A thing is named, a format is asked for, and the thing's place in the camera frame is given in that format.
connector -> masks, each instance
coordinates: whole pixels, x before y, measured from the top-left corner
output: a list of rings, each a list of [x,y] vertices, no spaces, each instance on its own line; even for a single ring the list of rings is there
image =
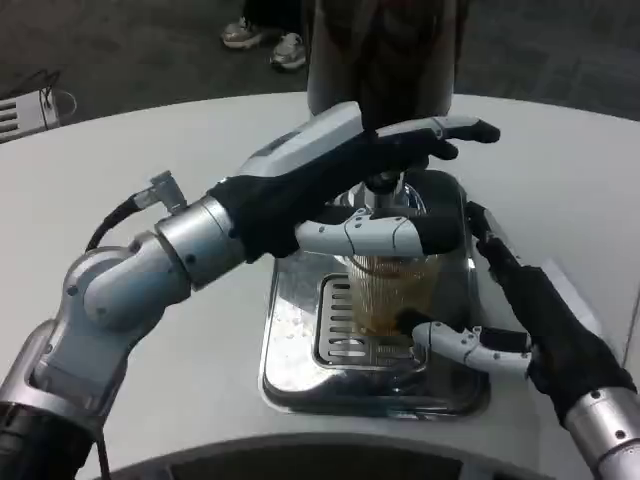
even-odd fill
[[[187,208],[187,201],[169,170],[151,179],[151,186],[134,195],[133,201],[140,210],[162,202],[171,215]]]

metal grate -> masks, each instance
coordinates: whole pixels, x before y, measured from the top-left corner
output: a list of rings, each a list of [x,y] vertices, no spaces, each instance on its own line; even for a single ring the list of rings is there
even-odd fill
[[[353,321],[351,286],[346,275],[325,277],[318,309],[317,360],[324,365],[386,370],[419,367],[412,353],[411,339],[398,336],[367,335]]]

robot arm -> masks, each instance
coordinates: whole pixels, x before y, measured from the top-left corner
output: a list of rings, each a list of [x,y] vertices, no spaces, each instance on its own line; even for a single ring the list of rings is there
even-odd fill
[[[472,368],[528,375],[550,397],[558,421],[571,433],[596,478],[638,478],[640,399],[631,376],[602,340],[599,322],[555,264],[522,265],[490,212],[470,202],[467,215],[478,251],[489,261],[494,280],[529,332],[533,348],[510,332],[508,343],[516,345],[515,350],[505,352],[496,344],[492,349],[491,342],[483,345],[481,331],[475,328],[454,332],[412,311],[401,314],[401,330]]]
[[[365,178],[406,170],[427,155],[455,158],[446,138],[490,143],[498,137],[495,127],[466,117],[365,132],[357,104],[347,103],[260,150],[188,208],[181,195],[165,195],[166,177],[132,196],[108,217],[92,247],[108,223],[157,200],[172,215],[128,248],[92,249],[69,269],[56,317],[30,335],[0,387],[0,477],[71,479],[94,441],[104,452],[102,427],[128,355],[167,307],[244,262],[295,252],[312,237],[305,222]],[[335,218],[312,226],[322,236],[323,226],[346,220],[343,213]],[[363,231],[369,225],[387,238],[367,245],[354,224],[353,232],[343,229],[343,242],[353,251],[413,256],[452,250],[459,241],[456,224],[430,239],[434,232],[402,214],[393,223],[370,219]]]

sneaker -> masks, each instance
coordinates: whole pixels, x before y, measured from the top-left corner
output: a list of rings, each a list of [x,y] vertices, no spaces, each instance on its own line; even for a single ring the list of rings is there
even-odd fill
[[[287,33],[273,49],[271,65],[277,70],[293,71],[307,62],[302,37],[297,33]]]
[[[238,22],[226,26],[220,39],[225,46],[240,50],[256,47],[277,35],[276,30],[261,28],[241,17]]]

white cable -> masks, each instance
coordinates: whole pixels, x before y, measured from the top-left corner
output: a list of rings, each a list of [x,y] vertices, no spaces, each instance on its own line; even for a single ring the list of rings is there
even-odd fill
[[[60,117],[59,117],[60,118],[60,122],[64,122],[68,118],[72,117],[74,113],[76,113],[76,110],[78,110],[78,102],[76,100],[76,97],[74,97],[70,92],[67,92],[66,90],[61,90],[61,89],[57,88],[56,89],[56,93],[64,93],[73,102],[73,108],[71,109],[71,111],[68,112],[68,113],[65,113],[63,115],[60,115]]]

